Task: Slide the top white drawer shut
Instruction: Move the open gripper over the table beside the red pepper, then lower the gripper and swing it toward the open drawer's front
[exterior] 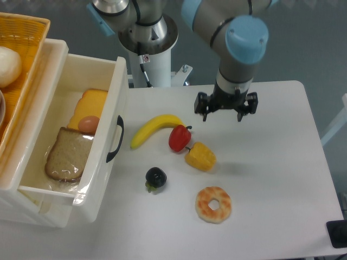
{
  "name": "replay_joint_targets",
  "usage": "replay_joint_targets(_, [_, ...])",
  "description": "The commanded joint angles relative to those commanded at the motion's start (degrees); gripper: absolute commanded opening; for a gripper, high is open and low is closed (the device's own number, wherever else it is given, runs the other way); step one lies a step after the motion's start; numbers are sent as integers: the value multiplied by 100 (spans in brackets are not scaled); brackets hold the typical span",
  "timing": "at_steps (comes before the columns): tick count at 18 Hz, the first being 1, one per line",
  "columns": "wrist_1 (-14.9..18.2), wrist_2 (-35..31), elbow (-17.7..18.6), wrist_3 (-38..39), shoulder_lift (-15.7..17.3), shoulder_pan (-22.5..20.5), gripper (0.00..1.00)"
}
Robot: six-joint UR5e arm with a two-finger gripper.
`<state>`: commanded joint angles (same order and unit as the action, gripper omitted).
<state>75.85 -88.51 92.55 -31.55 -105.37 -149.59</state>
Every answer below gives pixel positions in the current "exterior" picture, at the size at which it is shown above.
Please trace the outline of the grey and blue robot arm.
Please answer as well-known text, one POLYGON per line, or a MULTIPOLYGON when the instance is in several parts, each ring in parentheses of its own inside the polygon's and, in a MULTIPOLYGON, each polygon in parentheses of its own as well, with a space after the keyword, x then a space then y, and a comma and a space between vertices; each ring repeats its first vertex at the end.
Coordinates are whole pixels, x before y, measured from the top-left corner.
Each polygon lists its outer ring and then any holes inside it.
MULTIPOLYGON (((269 38, 255 13, 273 1, 178 1, 181 17, 220 58, 212 94, 199 93, 194 111, 206 117, 235 110, 241 120, 254 114, 258 96, 249 91, 269 38)), ((106 35, 117 35, 128 52, 136 88, 170 87, 171 49, 178 39, 175 21, 164 13, 166 1, 90 1, 87 9, 106 35)))

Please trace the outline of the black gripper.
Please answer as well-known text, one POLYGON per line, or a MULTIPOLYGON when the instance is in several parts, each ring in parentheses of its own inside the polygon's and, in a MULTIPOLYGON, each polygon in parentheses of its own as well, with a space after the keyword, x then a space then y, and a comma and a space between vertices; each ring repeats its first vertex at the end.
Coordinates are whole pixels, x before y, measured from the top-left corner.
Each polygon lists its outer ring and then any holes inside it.
POLYGON ((211 96, 198 92, 194 102, 194 113, 207 120, 209 113, 220 109, 233 109, 237 111, 237 121, 248 114, 255 114, 258 107, 258 94, 249 90, 249 81, 232 83, 229 81, 216 81, 211 96))

